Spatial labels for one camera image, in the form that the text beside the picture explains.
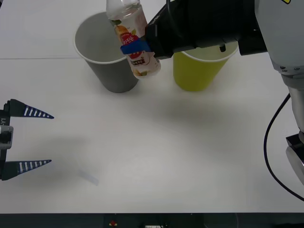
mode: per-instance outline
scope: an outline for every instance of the yellow paper cup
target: yellow paper cup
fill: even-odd
[[[233,42],[226,44],[225,52],[221,52],[219,46],[214,46],[174,54],[175,82],[186,91],[206,89],[237,50],[238,43]]]

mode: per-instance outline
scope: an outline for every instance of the white table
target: white table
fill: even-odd
[[[171,59],[120,95],[82,59],[3,59],[0,72],[0,104],[15,98],[55,116],[11,120],[8,161],[53,161],[0,182],[0,213],[304,212],[264,162],[266,127],[288,93],[267,54],[235,55],[201,93],[177,87]],[[285,154],[297,132],[288,103],[269,160],[304,195]]]

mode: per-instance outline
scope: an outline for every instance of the cup rim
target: cup rim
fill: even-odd
[[[229,56],[227,56],[225,58],[217,59],[217,60],[204,60],[204,59],[193,57],[193,56],[187,54],[185,51],[182,51],[182,53],[185,56],[187,56],[189,58],[192,58],[193,60],[196,60],[196,61],[199,61],[199,62],[203,62],[203,63],[218,63],[218,62],[222,62],[222,61],[225,61],[225,60],[231,58],[233,55],[236,54],[237,51],[238,51],[238,46],[237,46],[237,48]]]
[[[75,48],[76,52],[78,53],[78,55],[80,55],[83,59],[85,59],[86,61],[88,61],[88,62],[90,62],[90,63],[100,64],[100,65],[108,65],[108,64],[113,64],[113,63],[121,62],[121,61],[127,59],[127,57],[124,56],[123,58],[120,58],[120,59],[114,60],[114,61],[110,61],[110,62],[98,62],[98,61],[91,60],[91,59],[85,57],[84,55],[82,55],[82,54],[80,53],[80,51],[78,50],[77,46],[76,46],[76,41],[75,41],[75,39],[76,39],[76,34],[77,34],[77,32],[78,32],[80,26],[81,26],[86,20],[88,20],[89,18],[92,18],[92,17],[94,17],[94,16],[96,16],[96,15],[98,15],[98,14],[102,14],[102,13],[106,13],[106,12],[105,12],[105,11],[101,11],[101,12],[95,13],[95,14],[93,14],[93,15],[91,15],[91,16],[85,18],[82,22],[79,23],[79,25],[78,25],[78,27],[77,27],[75,33],[74,33],[74,41],[73,41],[73,43],[74,43],[74,48]]]

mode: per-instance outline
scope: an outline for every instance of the plastic bottle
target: plastic bottle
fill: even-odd
[[[145,35],[147,20],[140,0],[107,0],[106,13],[122,45],[130,44]],[[161,69],[153,52],[136,52],[127,58],[138,79],[155,75]]]

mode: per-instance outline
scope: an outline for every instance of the blue tape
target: blue tape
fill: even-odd
[[[137,41],[134,41],[131,44],[123,45],[120,47],[120,49],[124,55],[129,55],[129,54],[140,52],[140,51],[152,52],[148,43],[141,39],[138,39]]]

